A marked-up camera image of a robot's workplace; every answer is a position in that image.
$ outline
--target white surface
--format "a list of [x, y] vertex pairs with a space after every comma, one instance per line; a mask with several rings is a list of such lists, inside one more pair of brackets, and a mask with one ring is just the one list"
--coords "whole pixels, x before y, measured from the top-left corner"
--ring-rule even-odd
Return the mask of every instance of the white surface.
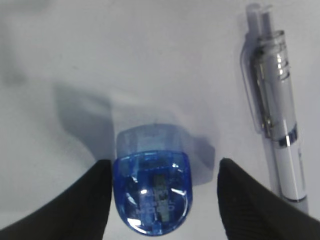
[[[157, 122], [207, 139], [216, 160], [213, 180], [194, 187], [187, 221], [159, 239], [227, 239], [219, 160], [272, 182], [240, 68], [251, 2], [1, 0], [0, 228], [50, 201], [95, 159], [112, 158], [113, 145], [101, 144], [119, 131]], [[260, 3], [274, 5], [275, 26], [286, 31], [309, 210], [320, 219], [320, 2]], [[109, 219], [112, 239], [145, 238], [114, 203]]]

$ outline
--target pen barrel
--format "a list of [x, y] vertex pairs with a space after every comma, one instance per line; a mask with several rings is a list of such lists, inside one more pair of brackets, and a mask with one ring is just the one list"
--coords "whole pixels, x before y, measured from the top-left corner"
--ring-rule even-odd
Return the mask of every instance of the pen barrel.
[[259, 87], [266, 127], [273, 141], [286, 136], [297, 124], [285, 33], [259, 38]]
[[299, 202], [307, 196], [299, 141], [290, 146], [273, 142], [276, 166], [282, 195], [291, 202]]
[[264, 125], [274, 145], [281, 192], [289, 200], [301, 200], [307, 194], [285, 33], [275, 31], [258, 41], [258, 86]]

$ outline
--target pen clip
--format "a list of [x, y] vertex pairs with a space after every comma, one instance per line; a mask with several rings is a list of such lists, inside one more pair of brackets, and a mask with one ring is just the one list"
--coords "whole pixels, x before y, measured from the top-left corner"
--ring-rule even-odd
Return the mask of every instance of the pen clip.
[[269, 114], [268, 101], [265, 94], [264, 86], [264, 71], [259, 62], [259, 56], [261, 55], [261, 49], [257, 48], [253, 51], [251, 56], [251, 71], [253, 76], [253, 87], [255, 91], [255, 98], [257, 101], [257, 107], [260, 112], [260, 123], [267, 138], [271, 137], [272, 121]]

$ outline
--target pen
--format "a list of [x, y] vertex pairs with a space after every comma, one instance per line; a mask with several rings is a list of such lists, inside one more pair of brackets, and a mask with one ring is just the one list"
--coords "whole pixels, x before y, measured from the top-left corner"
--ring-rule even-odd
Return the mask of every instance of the pen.
[[308, 212], [306, 184], [283, 30], [274, 30], [271, 6], [260, 12], [254, 62], [262, 122], [274, 150], [282, 198]]

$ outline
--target pen grip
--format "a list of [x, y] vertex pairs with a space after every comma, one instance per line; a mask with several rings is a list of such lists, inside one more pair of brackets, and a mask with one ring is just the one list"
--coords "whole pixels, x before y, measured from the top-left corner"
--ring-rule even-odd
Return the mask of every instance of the pen grip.
[[307, 193], [299, 141], [285, 147], [274, 142], [274, 153], [282, 195], [289, 201], [302, 200]]

